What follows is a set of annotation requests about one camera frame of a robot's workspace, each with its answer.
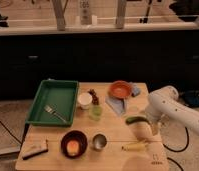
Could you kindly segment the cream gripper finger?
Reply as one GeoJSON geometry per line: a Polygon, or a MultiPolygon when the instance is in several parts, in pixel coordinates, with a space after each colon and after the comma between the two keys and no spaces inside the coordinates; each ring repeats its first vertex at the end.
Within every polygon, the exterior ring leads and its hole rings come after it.
{"type": "Polygon", "coordinates": [[[158,123],[151,123],[151,131],[152,131],[152,135],[155,136],[158,134],[159,132],[159,124],[158,123]]]}

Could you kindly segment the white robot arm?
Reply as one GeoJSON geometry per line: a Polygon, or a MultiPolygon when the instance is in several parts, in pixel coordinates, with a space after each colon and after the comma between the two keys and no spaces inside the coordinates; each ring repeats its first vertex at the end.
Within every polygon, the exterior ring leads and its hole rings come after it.
{"type": "Polygon", "coordinates": [[[146,117],[151,123],[157,124],[162,115],[166,114],[199,135],[199,111],[180,104],[178,98],[179,93],[173,86],[150,92],[145,108],[146,117]]]}

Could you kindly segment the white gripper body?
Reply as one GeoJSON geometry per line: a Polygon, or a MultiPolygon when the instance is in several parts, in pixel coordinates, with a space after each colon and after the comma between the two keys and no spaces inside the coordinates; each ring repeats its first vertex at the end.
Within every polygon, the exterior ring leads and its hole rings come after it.
{"type": "Polygon", "coordinates": [[[146,118],[149,120],[153,128],[159,127],[162,113],[152,106],[147,106],[145,109],[146,118]]]}

